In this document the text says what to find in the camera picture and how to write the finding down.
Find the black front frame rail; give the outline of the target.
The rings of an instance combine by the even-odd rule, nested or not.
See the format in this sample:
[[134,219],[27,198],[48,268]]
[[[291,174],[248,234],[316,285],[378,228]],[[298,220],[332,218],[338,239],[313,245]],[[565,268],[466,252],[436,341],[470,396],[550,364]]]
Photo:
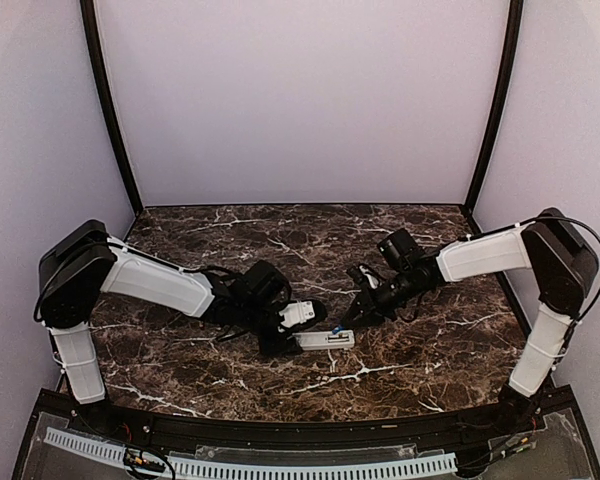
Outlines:
[[450,413],[353,422],[248,422],[196,419],[110,406],[93,416],[97,427],[143,446],[193,450],[234,448],[362,448],[414,443],[419,447],[482,446],[508,435],[489,405]]

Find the black right corner frame post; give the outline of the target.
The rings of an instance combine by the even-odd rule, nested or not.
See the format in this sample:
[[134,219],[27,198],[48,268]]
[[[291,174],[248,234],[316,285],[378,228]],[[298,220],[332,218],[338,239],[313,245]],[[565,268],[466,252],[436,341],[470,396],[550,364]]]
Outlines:
[[484,186],[490,161],[503,118],[513,73],[524,10],[523,0],[510,0],[501,58],[487,118],[484,135],[463,207],[470,216],[474,213]]

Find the black corner frame post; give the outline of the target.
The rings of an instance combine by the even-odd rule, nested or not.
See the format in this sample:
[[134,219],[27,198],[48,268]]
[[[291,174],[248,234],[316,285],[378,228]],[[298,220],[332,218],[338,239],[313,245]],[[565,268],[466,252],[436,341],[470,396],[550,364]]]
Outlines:
[[524,10],[523,0],[510,0],[501,58],[487,118],[484,135],[463,207],[470,216],[474,213],[484,186],[490,161],[503,118],[513,73]]
[[98,26],[96,2],[93,0],[80,0],[79,7],[89,61],[105,127],[127,199],[134,216],[137,217],[143,212],[144,205],[132,171],[114,105],[114,97],[107,74],[104,50]]

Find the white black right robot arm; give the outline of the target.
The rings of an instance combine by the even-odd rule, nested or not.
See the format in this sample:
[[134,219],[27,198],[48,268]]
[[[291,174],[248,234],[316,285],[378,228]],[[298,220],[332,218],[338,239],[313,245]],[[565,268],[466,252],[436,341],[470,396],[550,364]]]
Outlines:
[[381,240],[377,249],[395,274],[384,278],[365,263],[348,269],[359,291],[339,321],[343,329],[394,320],[411,299],[468,278],[493,275],[511,295],[510,272],[532,272],[538,290],[536,318],[502,389],[511,396],[490,413],[497,432],[514,432],[529,416],[525,399],[538,394],[600,298],[600,235],[559,209],[547,208],[535,217],[468,234],[433,250],[425,250],[401,228]]

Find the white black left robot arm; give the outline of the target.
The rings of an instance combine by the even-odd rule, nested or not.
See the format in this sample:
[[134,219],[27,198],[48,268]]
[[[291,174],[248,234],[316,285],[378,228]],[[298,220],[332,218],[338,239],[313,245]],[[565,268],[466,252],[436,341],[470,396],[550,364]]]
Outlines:
[[104,399],[107,388],[90,333],[93,312],[123,298],[186,319],[255,337],[263,355],[285,354],[317,317],[308,300],[292,297],[287,278],[258,261],[245,271],[185,267],[142,252],[89,220],[46,251],[38,263],[33,318],[50,334],[81,417],[100,436],[121,427],[120,412]]

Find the black left corner frame post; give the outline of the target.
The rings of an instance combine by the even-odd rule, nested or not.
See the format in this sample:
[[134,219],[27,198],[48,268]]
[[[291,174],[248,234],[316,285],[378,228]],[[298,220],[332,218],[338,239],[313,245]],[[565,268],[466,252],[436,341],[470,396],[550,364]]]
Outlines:
[[89,61],[105,127],[127,199],[134,216],[137,217],[143,212],[144,205],[132,171],[114,105],[114,97],[107,74],[104,50],[98,26],[96,2],[93,0],[80,0],[79,7]]

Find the white remote control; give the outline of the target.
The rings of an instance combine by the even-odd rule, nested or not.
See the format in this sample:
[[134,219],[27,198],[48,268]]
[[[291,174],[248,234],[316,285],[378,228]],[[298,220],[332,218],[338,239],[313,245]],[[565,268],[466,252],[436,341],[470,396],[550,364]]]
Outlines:
[[341,330],[337,333],[301,332],[294,334],[293,337],[303,351],[351,349],[355,346],[355,336],[351,330]]

